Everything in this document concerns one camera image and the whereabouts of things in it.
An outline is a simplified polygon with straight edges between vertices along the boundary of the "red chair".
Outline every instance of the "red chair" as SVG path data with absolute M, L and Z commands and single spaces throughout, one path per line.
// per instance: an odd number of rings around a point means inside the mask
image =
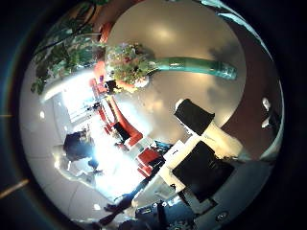
M 113 109 L 114 116 L 117 122 L 123 127 L 123 129 L 129 134 L 130 140 L 128 144 L 130 146 L 135 145 L 139 140 L 143 138 L 143 134 L 139 132 L 122 114 L 121 110 L 118 108 L 117 103 L 114 101 L 113 97 L 109 99 L 110 107 Z
M 102 43 L 106 43 L 109 34 L 111 33 L 112 27 L 114 25 L 114 22 L 106 22 L 103 26 L 102 29 L 100 30 L 101 38 L 100 38 L 100 42 Z
M 142 153 L 140 153 L 135 159 L 138 161 L 138 171 L 144 176 L 150 176 L 153 167 L 149 163 L 160 156 L 155 150 L 146 148 Z

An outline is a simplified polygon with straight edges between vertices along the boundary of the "green vase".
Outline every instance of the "green vase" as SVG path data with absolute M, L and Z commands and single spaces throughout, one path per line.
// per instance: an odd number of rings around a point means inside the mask
M 151 60 L 155 70 L 184 71 L 217 76 L 227 80 L 235 80 L 236 69 L 224 62 L 194 57 L 162 57 Z

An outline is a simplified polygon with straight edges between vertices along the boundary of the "table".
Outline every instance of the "table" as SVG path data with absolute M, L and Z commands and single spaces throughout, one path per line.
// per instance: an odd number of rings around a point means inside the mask
M 187 135 L 173 115 L 175 103 L 189 98 L 215 113 L 215 123 L 227 122 L 241 101 L 246 82 L 246 62 L 241 44 L 228 25 L 210 9 L 193 1 L 146 0 L 123 13 L 114 24 L 107 44 L 139 42 L 153 50 L 156 58 L 192 57 L 216 59 L 237 68 L 237 80 L 186 72 L 157 72 L 150 84 L 133 94 L 116 95 L 130 117 L 147 124 L 135 127 L 155 140 L 174 143 Z

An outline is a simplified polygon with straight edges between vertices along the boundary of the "flower arrangement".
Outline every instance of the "flower arrangement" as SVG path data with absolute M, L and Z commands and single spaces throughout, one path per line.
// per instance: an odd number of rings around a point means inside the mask
M 106 72 L 114 80 L 135 85 L 154 69 L 149 54 L 138 43 L 106 47 Z

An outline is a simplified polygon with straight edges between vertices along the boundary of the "bright light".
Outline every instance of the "bright light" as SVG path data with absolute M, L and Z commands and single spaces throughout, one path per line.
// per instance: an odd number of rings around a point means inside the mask
M 130 193 L 143 179 L 143 176 L 137 171 L 133 160 L 118 150 L 111 148 L 107 150 L 108 152 L 105 149 L 105 154 L 99 159 L 105 174 L 96 177 L 96 183 L 102 194 L 114 199 L 122 194 Z
M 59 161 L 55 162 L 55 168 L 58 169 L 59 168 Z
M 41 119 L 44 119 L 44 118 L 45 118 L 45 113 L 44 113 L 43 111 L 40 111 L 39 117 L 40 117 Z
M 99 211 L 102 210 L 99 204 L 94 204 L 94 210 Z
M 86 108 L 93 104 L 94 94 L 87 83 L 78 81 L 62 92 L 63 105 L 66 106 L 70 119 L 73 121 L 80 116 L 84 116 Z

